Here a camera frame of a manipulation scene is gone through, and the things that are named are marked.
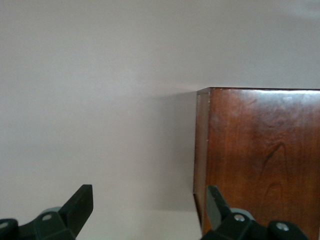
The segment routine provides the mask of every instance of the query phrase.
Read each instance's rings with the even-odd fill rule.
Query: polished wood surface
[[[320,90],[206,88],[197,93],[194,198],[210,229],[205,187],[217,185],[232,208],[320,227]]]

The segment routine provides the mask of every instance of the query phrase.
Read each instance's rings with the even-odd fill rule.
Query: gray wall
[[[0,218],[93,184],[79,240],[198,239],[195,91],[320,88],[319,21],[316,0],[1,0]]]

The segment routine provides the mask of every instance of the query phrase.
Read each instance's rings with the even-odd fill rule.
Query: brown wooden block
[[[198,91],[193,192],[203,234],[207,185],[258,223],[290,221],[317,240],[320,90]]]

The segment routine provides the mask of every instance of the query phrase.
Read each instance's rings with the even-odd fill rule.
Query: wood grain
[[[205,187],[258,223],[320,227],[320,91],[207,88],[197,93],[194,198],[202,232]]]

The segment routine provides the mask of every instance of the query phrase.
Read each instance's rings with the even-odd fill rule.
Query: white wall
[[[195,91],[320,88],[319,23],[317,0],[0,1],[0,218],[93,184],[79,240],[199,239]]]

